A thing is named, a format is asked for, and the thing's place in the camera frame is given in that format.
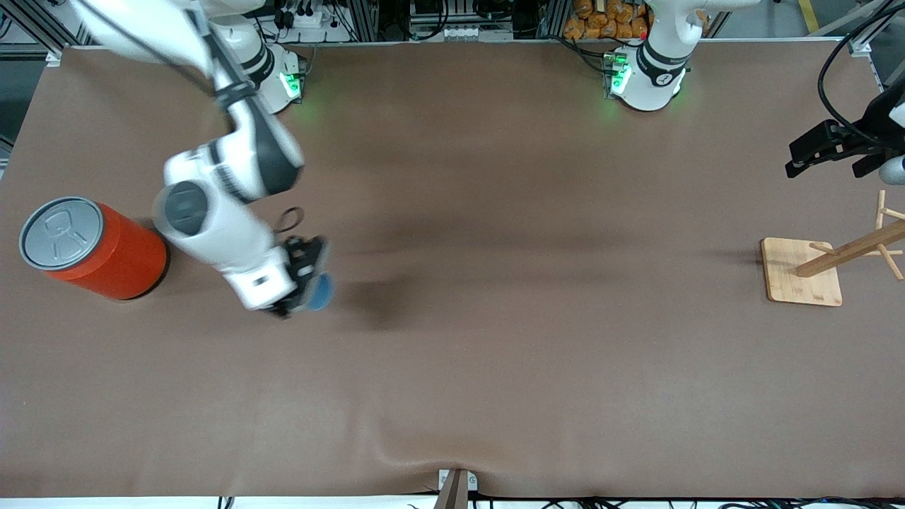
red can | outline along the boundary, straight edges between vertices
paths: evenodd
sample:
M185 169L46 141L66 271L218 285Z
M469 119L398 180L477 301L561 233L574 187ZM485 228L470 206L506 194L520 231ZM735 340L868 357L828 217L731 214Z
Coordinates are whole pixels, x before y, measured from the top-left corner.
M116 300L153 290L169 262L156 233L83 197L58 198L34 211L19 235L19 252L53 279Z

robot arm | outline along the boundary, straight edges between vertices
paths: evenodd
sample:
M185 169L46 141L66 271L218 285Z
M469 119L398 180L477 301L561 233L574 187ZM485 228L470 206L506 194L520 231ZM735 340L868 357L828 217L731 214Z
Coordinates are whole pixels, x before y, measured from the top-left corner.
M641 111L666 106L679 93L685 64L703 35L698 9L734 11L760 0L648 0L654 20L640 47L626 47L627 71L612 94Z
M141 51L155 51L90 3L98 1L77 0L77 5L128 35ZM332 294L330 281L322 273L329 251L326 240L291 236L278 242L270 227L245 206L292 188L304 165L301 150L266 110L256 83L211 30L200 5L182 7L177 4L181 0L175 1L142 0L141 4L153 4L155 19L171 23L173 36L184 42L183 61L213 77L215 98L235 129L167 161L166 187L155 202L155 226L170 243L217 269L247 309L280 316L320 309ZM206 59L199 57L199 46L206 48Z

blue disc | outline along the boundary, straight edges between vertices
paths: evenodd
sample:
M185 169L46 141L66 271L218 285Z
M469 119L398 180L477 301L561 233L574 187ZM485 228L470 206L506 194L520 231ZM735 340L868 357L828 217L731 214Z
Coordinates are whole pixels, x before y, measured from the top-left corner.
M308 302L308 309L311 311L320 311L327 307L330 299L333 298L333 278L330 274L323 273L318 276L317 287L311 294L311 300Z

brown tabletop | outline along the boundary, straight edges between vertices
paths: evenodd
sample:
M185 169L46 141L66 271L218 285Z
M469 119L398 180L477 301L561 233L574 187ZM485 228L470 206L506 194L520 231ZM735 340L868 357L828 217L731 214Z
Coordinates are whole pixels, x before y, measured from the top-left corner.
M554 44L330 48L281 115L309 162L252 208L334 242L324 312L245 311L175 253L149 296L51 280L44 201L147 217L161 167L224 132L161 65L67 51L0 182L0 495L905 494L905 333L879 258L837 309L771 303L758 241L873 226L851 161L788 180L828 118L833 43L706 43L655 113ZM867 60L827 79L858 118ZM905 208L899 189L887 198Z

wooden stand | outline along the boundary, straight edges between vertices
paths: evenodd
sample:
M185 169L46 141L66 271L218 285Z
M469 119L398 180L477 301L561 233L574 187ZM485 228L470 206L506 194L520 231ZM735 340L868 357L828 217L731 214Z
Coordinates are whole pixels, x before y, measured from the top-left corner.
M886 192L880 191L875 230L838 249L826 242L774 237L761 241L767 297L776 303L841 306L843 297L836 267L861 256L882 256L896 279L905 279L892 260L902 251L886 248L905 238L905 214L886 208L885 200ZM884 226L884 216L896 221Z

